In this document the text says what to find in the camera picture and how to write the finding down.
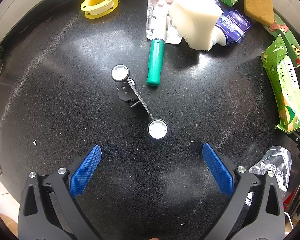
black speckled countertop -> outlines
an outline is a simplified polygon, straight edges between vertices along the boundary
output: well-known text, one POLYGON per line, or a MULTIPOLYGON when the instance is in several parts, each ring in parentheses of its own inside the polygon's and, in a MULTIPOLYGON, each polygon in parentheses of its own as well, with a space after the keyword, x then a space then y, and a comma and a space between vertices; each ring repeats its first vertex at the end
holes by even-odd
MULTIPOLYGON (((260 59, 273 38, 255 24, 232 47, 166 44, 161 83, 152 88, 147 0, 119 0, 95 20, 84 17, 81 2, 44 15, 5 51, 1 181, 20 201, 30 171, 67 167, 97 143, 102 160, 77 201, 105 239, 197 239, 227 200, 203 161, 204 142, 247 167, 273 145, 293 150, 274 130, 278 110, 260 59), (167 122, 164 140, 151 140, 144 111, 118 98, 110 77, 117 64, 130 68, 153 116, 167 122)), ((300 84, 300 68, 297 75, 300 84)))

silver bolt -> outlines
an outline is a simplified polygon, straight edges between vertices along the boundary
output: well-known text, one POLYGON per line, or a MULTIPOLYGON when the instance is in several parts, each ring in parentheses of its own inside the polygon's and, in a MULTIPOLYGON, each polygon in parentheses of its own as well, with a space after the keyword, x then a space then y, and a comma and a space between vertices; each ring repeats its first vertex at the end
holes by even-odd
POLYGON ((270 177, 273 177, 273 176, 274 176, 274 172, 273 172, 273 171, 267 171, 267 173, 268 173, 268 175, 269 175, 270 177))
POLYGON ((246 172, 246 168, 243 167, 243 166, 239 166, 238 167, 238 171, 241 172, 241 173, 245 173, 246 172))
POLYGON ((60 169, 58 170, 58 173, 59 173, 59 174, 65 174, 66 171, 67 171, 66 168, 60 168, 60 169))
POLYGON ((31 171, 29 174, 30 178, 34 178, 37 175, 37 173, 35 171, 31 171))

spool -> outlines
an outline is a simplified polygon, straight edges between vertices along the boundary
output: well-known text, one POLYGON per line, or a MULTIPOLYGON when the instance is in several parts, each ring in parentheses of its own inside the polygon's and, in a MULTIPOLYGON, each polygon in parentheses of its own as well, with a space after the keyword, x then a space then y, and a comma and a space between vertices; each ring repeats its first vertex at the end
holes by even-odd
POLYGON ((96 19, 111 13, 118 4, 118 0, 84 0, 80 9, 88 19, 96 19))

yellow sponge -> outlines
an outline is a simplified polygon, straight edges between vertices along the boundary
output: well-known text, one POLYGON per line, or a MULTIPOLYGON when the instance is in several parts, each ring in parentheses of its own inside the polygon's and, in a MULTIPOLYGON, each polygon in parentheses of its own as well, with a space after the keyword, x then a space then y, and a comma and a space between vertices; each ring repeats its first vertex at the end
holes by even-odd
POLYGON ((244 13, 265 26, 274 23, 272 0, 244 0, 244 13))

